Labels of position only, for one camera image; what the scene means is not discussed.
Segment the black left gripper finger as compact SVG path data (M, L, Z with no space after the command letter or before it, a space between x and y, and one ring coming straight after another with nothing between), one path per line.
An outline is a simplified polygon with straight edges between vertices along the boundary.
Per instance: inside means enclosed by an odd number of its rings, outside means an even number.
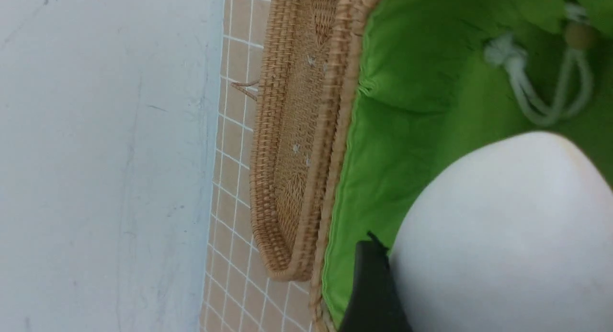
M355 246L354 279L340 332L411 332L388 251L374 233Z

